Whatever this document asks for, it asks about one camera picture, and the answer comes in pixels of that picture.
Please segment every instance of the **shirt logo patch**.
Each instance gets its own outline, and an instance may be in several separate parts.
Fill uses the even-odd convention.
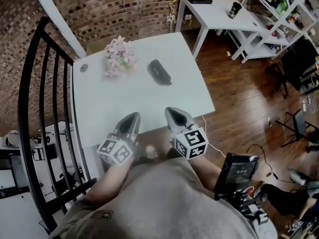
[[[113,211],[110,210],[100,210],[95,212],[91,218],[92,219],[105,219],[105,220],[109,220],[111,218],[113,214]]]

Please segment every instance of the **gray t-shirt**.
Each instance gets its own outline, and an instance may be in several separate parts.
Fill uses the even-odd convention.
[[[100,208],[83,199],[50,238],[252,239],[247,219],[223,200],[213,200],[184,158],[134,167],[119,195]],[[271,223],[270,234],[277,238]]]

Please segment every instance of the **wooden floor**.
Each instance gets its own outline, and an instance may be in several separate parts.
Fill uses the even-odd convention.
[[[184,37],[192,47],[196,34],[184,33]],[[241,64],[241,58],[232,61],[227,56],[227,51],[234,53],[230,38],[216,36],[214,31],[210,31],[196,59],[216,109],[204,116],[210,143],[225,154],[246,153],[247,148],[256,143],[264,148],[267,162],[280,179],[289,181],[288,168],[298,169],[311,176],[317,170],[318,154],[306,154],[307,142],[303,140],[281,148],[280,145],[289,138],[291,132],[275,123],[275,120],[283,121],[286,112],[294,113],[302,108],[303,98],[291,86],[287,99],[280,92],[272,93],[274,79],[264,72],[270,60],[249,60]],[[268,126],[268,118],[272,122],[271,127]],[[307,119],[319,125],[316,114],[307,115]],[[202,118],[197,118],[196,122],[204,126]],[[167,151],[170,147],[167,144],[169,135],[167,129],[160,130],[156,141],[152,142],[157,150]],[[142,136],[144,140],[151,137],[150,134]],[[249,152],[260,156],[254,185],[264,180],[287,191],[294,187],[293,184],[276,180],[272,175],[267,177],[270,168],[258,147],[252,147]],[[220,167],[224,162],[224,157],[213,148],[209,148],[207,157]],[[292,217],[281,217],[269,204],[265,204],[264,209],[280,235],[285,231],[284,225]]]

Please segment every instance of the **white cube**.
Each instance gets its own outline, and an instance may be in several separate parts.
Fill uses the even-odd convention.
[[[97,152],[112,165],[122,165],[133,154],[125,141],[110,138],[106,138],[100,144]]]
[[[174,136],[174,148],[186,159],[206,153],[208,139],[203,128],[192,129]]]

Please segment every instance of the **white desk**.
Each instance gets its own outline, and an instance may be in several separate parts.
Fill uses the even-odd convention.
[[[206,84],[181,33],[132,42],[140,64],[135,74],[110,81],[103,72],[105,51],[77,60],[73,66],[75,111],[83,148],[98,145],[132,112],[142,116],[140,133],[167,126],[166,107],[193,117],[215,111]],[[158,59],[171,76],[170,86],[158,85],[147,66]],[[88,65],[81,73],[83,64]]]
[[[193,47],[192,53],[194,58],[197,57],[199,50],[205,40],[205,37],[210,29],[218,29],[220,35],[223,29],[227,30],[241,30],[252,32],[247,38],[246,43],[242,44],[235,54],[231,57],[235,60],[239,54],[249,45],[256,36],[263,31],[263,28],[255,17],[246,8],[242,7],[236,17],[231,19],[228,16],[234,2],[238,0],[213,0],[212,4],[191,4],[188,0],[180,0],[177,23],[175,32],[180,32],[185,6],[194,14],[201,24],[201,29],[198,34],[197,40]]]

